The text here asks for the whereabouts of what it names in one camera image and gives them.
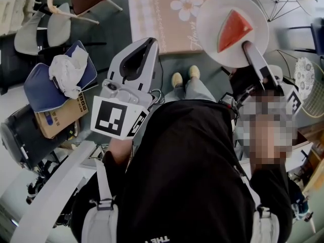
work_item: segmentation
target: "table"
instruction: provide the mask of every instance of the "table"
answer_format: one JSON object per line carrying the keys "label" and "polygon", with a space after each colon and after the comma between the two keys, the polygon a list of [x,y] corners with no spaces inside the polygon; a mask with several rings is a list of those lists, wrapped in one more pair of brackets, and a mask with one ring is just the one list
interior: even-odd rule
{"label": "table", "polygon": [[0,36],[17,32],[31,16],[34,3],[35,0],[0,0]]}
{"label": "table", "polygon": [[206,0],[129,0],[133,42],[159,41],[161,54],[202,52],[196,17]]}
{"label": "table", "polygon": [[[315,0],[295,0],[295,1],[292,1],[292,0],[285,0],[285,1],[283,1],[283,0],[271,0],[271,1],[273,1],[275,3],[275,5],[274,5],[274,8],[273,8],[273,11],[272,11],[271,15],[269,16],[267,14],[267,12],[265,11],[264,6],[261,3],[261,1],[257,0],[257,2],[259,3],[259,5],[260,5],[260,7],[261,7],[261,9],[263,11],[263,13],[268,18],[268,22],[274,21],[274,20],[284,16],[285,14],[290,13],[290,12],[292,12],[295,9],[298,9],[298,8],[302,8],[310,16],[317,16],[317,15],[320,15],[320,14],[324,13],[324,0],[318,0],[318,2],[316,2]],[[282,11],[282,9],[285,7],[285,5],[287,3],[291,3],[291,2],[297,3],[298,6],[296,8],[294,8],[294,9],[284,13],[284,14],[279,15],[279,13]],[[284,5],[276,12],[279,3],[284,3]]]}

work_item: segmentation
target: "strap buckle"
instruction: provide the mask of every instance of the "strap buckle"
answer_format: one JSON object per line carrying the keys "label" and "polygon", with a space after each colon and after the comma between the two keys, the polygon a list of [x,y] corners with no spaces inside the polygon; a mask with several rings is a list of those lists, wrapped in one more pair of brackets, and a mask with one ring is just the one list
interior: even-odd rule
{"label": "strap buckle", "polygon": [[113,210],[113,199],[104,199],[99,202],[97,206],[97,210],[99,211],[111,211]]}

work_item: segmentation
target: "cardboard box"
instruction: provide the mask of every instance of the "cardboard box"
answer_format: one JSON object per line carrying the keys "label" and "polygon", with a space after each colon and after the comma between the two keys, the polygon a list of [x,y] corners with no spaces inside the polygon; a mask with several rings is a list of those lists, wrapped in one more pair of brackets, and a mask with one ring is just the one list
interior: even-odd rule
{"label": "cardboard box", "polygon": [[36,120],[45,138],[51,139],[60,131],[89,112],[83,93],[76,100],[68,100],[62,107],[36,112]]}

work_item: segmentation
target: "person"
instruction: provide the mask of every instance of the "person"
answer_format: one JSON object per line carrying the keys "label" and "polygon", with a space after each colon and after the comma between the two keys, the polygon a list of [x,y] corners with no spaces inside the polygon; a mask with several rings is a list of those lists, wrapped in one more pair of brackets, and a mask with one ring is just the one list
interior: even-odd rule
{"label": "person", "polygon": [[[196,66],[189,77],[184,87],[182,76],[173,75],[174,90],[151,116],[129,166],[132,141],[109,144],[103,162],[119,211],[117,242],[251,241],[256,206],[233,149],[233,112],[216,103]],[[255,155],[265,149],[263,158],[275,155],[271,143],[262,147]],[[251,187],[277,215],[278,242],[286,242],[293,214],[285,165],[253,163],[256,159],[251,159]],[[72,211],[78,242],[84,218],[99,200],[94,175]]]}

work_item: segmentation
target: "gray floor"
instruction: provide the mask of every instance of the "gray floor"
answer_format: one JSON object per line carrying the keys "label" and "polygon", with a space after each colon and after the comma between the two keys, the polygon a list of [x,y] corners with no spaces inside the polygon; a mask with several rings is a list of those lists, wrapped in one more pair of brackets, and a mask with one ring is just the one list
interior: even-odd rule
{"label": "gray floor", "polygon": [[[54,0],[54,3],[61,4],[66,1],[70,0]],[[123,7],[124,11],[117,12],[115,8],[102,2],[98,6],[94,7],[88,15],[91,18],[100,21],[100,25],[74,19],[72,20],[71,42],[78,39],[84,43],[107,42],[106,46],[87,48],[97,70],[109,67],[112,58],[132,42],[128,0],[113,1]],[[269,0],[261,1],[264,2],[266,10],[270,13],[274,3]],[[296,7],[295,3],[288,3],[287,8],[283,9],[282,13],[285,13],[294,7]],[[296,57],[307,56],[309,59],[319,63],[319,57],[317,55],[291,51],[291,49],[298,47],[314,48],[310,30],[288,30],[289,27],[293,26],[310,25],[310,23],[315,20],[316,19],[312,19],[301,8],[299,8],[273,22],[270,22],[270,41],[265,54],[268,64],[280,66],[283,69],[284,75],[289,76],[283,58],[278,54],[278,52],[274,51],[277,49],[284,50]],[[162,87],[164,93],[167,93],[172,89],[170,82],[172,74],[174,72],[180,72],[185,75],[191,65],[197,65],[200,68],[201,80],[217,100],[220,99],[225,92],[231,92],[228,77],[219,69],[220,64],[209,58],[206,53],[163,55],[160,58],[164,69]],[[287,60],[291,70],[293,70],[295,64],[294,59],[288,57]],[[160,67],[158,67],[155,79],[152,82],[152,88],[161,87],[161,75],[162,71]],[[98,78],[99,82],[104,78],[105,75],[101,74]],[[92,105],[93,96],[98,95],[99,93],[100,87],[87,92],[86,98],[90,107]],[[307,126],[319,121],[318,119],[308,118],[303,112],[298,114],[297,120],[299,127]],[[84,130],[89,130],[90,114],[83,118],[82,126]],[[90,132],[85,133],[79,139],[83,139],[89,133]],[[90,139],[95,140],[98,143],[103,143],[107,140],[106,137],[96,134],[92,134]]]}

